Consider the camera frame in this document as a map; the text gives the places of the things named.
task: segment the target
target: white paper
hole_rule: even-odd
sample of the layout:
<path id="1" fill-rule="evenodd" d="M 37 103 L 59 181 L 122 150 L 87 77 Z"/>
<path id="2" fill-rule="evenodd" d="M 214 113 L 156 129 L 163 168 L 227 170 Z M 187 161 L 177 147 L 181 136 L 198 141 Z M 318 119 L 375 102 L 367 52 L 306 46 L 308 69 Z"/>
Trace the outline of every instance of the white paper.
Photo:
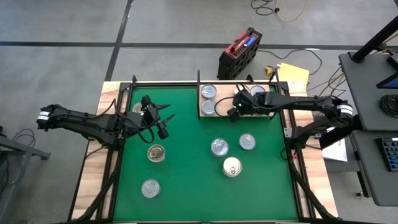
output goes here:
<path id="1" fill-rule="evenodd" d="M 346 142 L 344 139 L 335 142 L 322 150 L 323 158 L 347 162 Z"/>

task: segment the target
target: green table surface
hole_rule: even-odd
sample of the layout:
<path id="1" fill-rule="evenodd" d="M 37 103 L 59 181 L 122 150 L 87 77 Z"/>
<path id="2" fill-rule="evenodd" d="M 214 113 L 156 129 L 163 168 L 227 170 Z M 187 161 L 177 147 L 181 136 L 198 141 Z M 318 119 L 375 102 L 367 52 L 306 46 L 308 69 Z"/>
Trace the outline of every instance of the green table surface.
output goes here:
<path id="1" fill-rule="evenodd" d="M 135 88 L 132 95 L 132 106 L 149 95 L 154 103 L 171 104 L 160 111 L 162 119 L 176 115 L 167 126 L 167 139 L 156 135 L 147 144 L 133 136 L 126 141 L 115 222 L 297 220 L 289 167 L 279 156 L 284 148 L 279 117 L 242 118 L 237 123 L 225 118 L 199 120 L 196 88 Z M 243 133 L 256 138 L 253 150 L 240 148 Z M 143 134 L 149 139 L 147 131 Z M 216 138 L 229 143 L 225 157 L 211 153 Z M 153 144 L 165 148 L 161 163 L 147 158 Z M 223 161 L 231 156 L 243 164 L 234 178 L 222 172 Z M 151 199 L 141 194 L 142 183 L 150 178 L 161 187 Z"/>

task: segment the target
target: tin can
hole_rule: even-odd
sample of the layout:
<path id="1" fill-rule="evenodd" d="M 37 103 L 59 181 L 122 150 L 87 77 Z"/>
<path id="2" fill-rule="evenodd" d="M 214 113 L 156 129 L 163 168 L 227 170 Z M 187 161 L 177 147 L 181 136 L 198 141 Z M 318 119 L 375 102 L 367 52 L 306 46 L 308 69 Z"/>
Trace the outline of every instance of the tin can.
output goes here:
<path id="1" fill-rule="evenodd" d="M 247 85 L 243 85 L 243 87 L 242 87 L 242 85 L 238 85 L 238 87 L 235 87 L 235 89 L 234 89 L 234 95 L 238 94 L 238 92 L 240 90 L 244 90 L 244 89 L 247 91 L 250 91 L 249 87 Z"/>
<path id="2" fill-rule="evenodd" d="M 228 142 L 224 139 L 218 138 L 211 142 L 211 153 L 216 157 L 223 157 L 227 154 L 229 149 Z"/>
<path id="3" fill-rule="evenodd" d="M 141 186 L 141 193 L 145 198 L 154 198 L 160 194 L 160 184 L 155 179 L 147 179 Z"/>
<path id="4" fill-rule="evenodd" d="M 242 162 L 235 157 L 228 157 L 223 164 L 223 173 L 227 177 L 236 177 L 242 171 Z"/>
<path id="5" fill-rule="evenodd" d="M 217 89 L 214 85 L 204 85 L 201 88 L 201 95 L 205 100 L 212 100 L 216 97 Z"/>
<path id="6" fill-rule="evenodd" d="M 216 103 L 214 101 L 206 100 L 201 104 L 201 112 L 205 116 L 213 116 L 214 114 L 216 114 L 216 111 L 214 108 L 215 105 L 216 105 Z"/>
<path id="7" fill-rule="evenodd" d="M 254 85 L 250 89 L 250 95 L 254 96 L 256 93 L 265 93 L 266 89 L 260 85 Z"/>
<path id="8" fill-rule="evenodd" d="M 252 150 L 256 146 L 256 140 L 251 134 L 242 134 L 239 138 L 239 145 L 245 150 Z"/>
<path id="9" fill-rule="evenodd" d="M 132 107 L 132 112 L 136 112 L 136 113 L 142 113 L 142 104 L 141 103 L 136 103 L 133 107 Z"/>
<path id="10" fill-rule="evenodd" d="M 166 152 L 161 145 L 155 144 L 148 149 L 148 159 L 152 162 L 162 162 L 165 156 Z"/>

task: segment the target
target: wooden board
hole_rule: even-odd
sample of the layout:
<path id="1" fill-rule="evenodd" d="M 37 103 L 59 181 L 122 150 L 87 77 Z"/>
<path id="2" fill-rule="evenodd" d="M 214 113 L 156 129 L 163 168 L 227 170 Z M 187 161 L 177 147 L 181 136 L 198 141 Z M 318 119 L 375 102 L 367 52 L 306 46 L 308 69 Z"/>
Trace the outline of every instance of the wooden board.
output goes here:
<path id="1" fill-rule="evenodd" d="M 290 95 L 292 96 L 306 96 L 305 82 L 289 82 Z M 103 89 L 101 92 L 101 98 L 99 99 L 99 105 L 97 113 L 103 112 L 113 99 L 117 99 L 119 94 L 120 82 L 104 82 Z M 312 113 L 310 111 L 294 111 L 297 125 L 305 126 L 313 121 Z M 315 147 L 320 147 L 319 142 L 315 139 L 310 139 L 307 144 Z M 88 145 L 88 153 L 99 148 L 97 142 L 90 142 Z M 323 206 L 334 216 L 338 216 L 333 193 L 331 191 L 328 173 L 326 171 L 325 162 L 321 150 L 305 148 L 303 149 L 303 156 L 305 161 L 305 167 L 307 170 L 308 181 L 310 182 L 310 188 L 317 196 Z M 78 186 L 78 194 L 76 197 L 76 203 L 73 209 L 72 218 L 78 218 L 84 213 L 84 211 L 90 206 L 95 196 L 100 191 L 101 181 L 103 178 L 104 165 L 106 160 L 106 150 L 100 150 L 99 152 L 91 155 L 87 158 L 83 173 L 81 175 L 80 185 Z M 104 217 L 108 214 L 106 211 L 109 208 L 109 193 L 107 194 L 107 200 L 104 206 Z M 303 209 L 308 216 L 307 206 L 305 204 L 305 196 L 300 191 L 300 198 L 302 201 Z"/>
<path id="2" fill-rule="evenodd" d="M 234 96 L 234 90 L 236 89 L 236 85 L 235 84 L 230 84 L 230 85 L 214 85 L 215 87 L 216 87 L 216 89 L 217 89 L 217 94 L 216 94 L 216 96 L 215 96 L 215 98 L 214 99 L 212 99 L 215 103 L 216 102 L 219 102 L 221 99 L 223 99 L 223 98 L 226 98 L 226 97 L 232 97 L 232 96 Z M 249 85 L 249 84 L 247 84 L 247 85 L 244 85 L 245 87 L 247 87 L 248 88 L 248 90 L 250 90 L 250 88 L 252 88 L 254 85 Z M 260 86 L 262 86 L 266 91 L 269 91 L 269 85 L 260 85 Z M 199 113 L 200 113 L 200 116 L 201 117 L 208 117 L 208 116 L 205 116 L 203 113 L 202 113 L 202 111 L 201 111 L 201 104 L 203 103 L 205 101 L 205 99 L 202 97 L 202 96 L 199 96 Z M 227 115 L 227 111 L 229 110 L 229 109 L 231 109 L 233 106 L 232 106 L 232 98 L 231 99 L 225 99 L 225 100 L 223 100 L 223 101 L 221 101 L 221 102 L 219 102 L 218 104 L 217 104 L 217 112 L 220 114 L 220 115 L 222 115 L 222 116 L 226 116 Z M 256 116 L 259 116 L 259 115 L 244 115 L 244 117 L 250 117 L 250 116 L 253 116 L 253 117 L 256 117 Z"/>

